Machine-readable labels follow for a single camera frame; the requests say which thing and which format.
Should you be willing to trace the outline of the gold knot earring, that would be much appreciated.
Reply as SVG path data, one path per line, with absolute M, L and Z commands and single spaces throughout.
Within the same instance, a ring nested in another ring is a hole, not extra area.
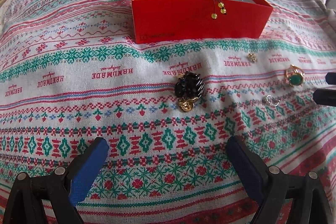
M 178 106 L 184 111 L 184 112 L 189 112 L 193 110 L 195 102 L 198 101 L 198 97 L 193 97 L 193 98 L 179 98 L 178 100 Z

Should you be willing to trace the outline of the red jewelry box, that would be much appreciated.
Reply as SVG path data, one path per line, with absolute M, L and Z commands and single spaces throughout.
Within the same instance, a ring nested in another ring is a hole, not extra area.
M 185 39 L 257 39 L 273 11 L 266 0 L 131 0 L 138 44 Z

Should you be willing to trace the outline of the small gold stud earring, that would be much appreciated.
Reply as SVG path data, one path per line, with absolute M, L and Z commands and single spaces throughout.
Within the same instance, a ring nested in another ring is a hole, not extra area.
M 249 53 L 248 54 L 248 59 L 252 63 L 256 63 L 258 61 L 257 56 L 255 53 Z

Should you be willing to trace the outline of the patterned red green bedspread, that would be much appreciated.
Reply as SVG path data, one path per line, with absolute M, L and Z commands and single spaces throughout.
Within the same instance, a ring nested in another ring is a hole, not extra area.
M 138 45 L 131 0 L 10 0 L 1 21 L 1 208 L 20 172 L 51 173 L 98 137 L 109 156 L 77 209 L 85 223 L 249 223 L 257 209 L 224 151 L 241 135 L 283 172 L 317 172 L 335 208 L 335 70 L 320 0 L 266 0 L 258 40 Z M 258 61 L 252 63 L 249 53 Z M 205 83 L 193 110 L 174 87 Z

